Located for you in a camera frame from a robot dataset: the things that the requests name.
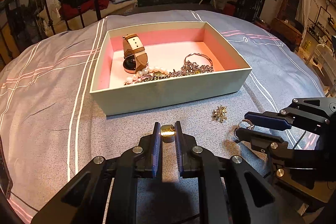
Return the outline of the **small gold charm cluster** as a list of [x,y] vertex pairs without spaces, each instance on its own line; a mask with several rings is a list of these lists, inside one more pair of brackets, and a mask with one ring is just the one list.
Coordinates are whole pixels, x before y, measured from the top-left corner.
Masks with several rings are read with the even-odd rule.
[[213,121],[217,121],[223,123],[227,120],[227,107],[226,106],[218,106],[212,113]]

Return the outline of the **thin rose gold bangle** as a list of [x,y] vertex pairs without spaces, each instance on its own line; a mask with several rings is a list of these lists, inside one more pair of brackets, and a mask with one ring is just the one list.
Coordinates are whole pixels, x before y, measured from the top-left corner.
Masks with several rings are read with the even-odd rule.
[[201,57],[203,59],[206,59],[208,62],[209,62],[209,66],[213,67],[213,61],[205,54],[202,54],[202,53],[190,53],[188,54],[185,58],[184,58],[184,63],[187,63],[187,61],[189,61],[189,58],[190,57],[193,57],[193,56],[197,56],[197,57]]

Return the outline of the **white box pink interior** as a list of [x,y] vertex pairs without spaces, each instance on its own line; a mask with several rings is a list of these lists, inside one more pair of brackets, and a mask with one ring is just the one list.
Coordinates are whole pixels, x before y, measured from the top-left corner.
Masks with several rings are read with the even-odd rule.
[[[191,76],[139,84],[123,68],[123,37],[137,34],[145,47],[149,66],[177,71],[190,53],[202,53],[214,70]],[[209,62],[189,58],[198,65]],[[237,92],[252,68],[242,55],[207,22],[148,23],[109,30],[94,69],[90,94],[105,115],[176,105]]]

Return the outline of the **grey striped bed cover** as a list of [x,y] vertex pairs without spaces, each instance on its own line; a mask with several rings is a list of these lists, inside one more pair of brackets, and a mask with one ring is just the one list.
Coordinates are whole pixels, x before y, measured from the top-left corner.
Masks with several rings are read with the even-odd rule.
[[[131,114],[106,116],[90,95],[107,31],[156,22],[207,22],[252,67],[237,93]],[[242,155],[261,174],[265,155],[235,143],[248,111],[274,111],[293,98],[320,97],[318,77],[280,40],[255,25],[209,11],[108,16],[27,48],[1,71],[1,139],[13,180],[9,203],[24,223],[95,156],[113,158],[150,134],[155,122],[180,121],[183,132],[215,155]],[[213,121],[218,106],[227,120]]]

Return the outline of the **black smartphone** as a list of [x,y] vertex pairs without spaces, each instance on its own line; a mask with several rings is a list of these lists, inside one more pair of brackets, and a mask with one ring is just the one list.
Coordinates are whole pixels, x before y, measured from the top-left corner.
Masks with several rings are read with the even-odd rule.
[[9,169],[6,164],[5,155],[3,153],[3,145],[2,145],[2,139],[0,139],[0,153],[1,153],[1,190],[3,191],[5,197],[7,199],[10,198],[11,190],[13,187],[13,180],[11,179],[11,176],[9,174]]

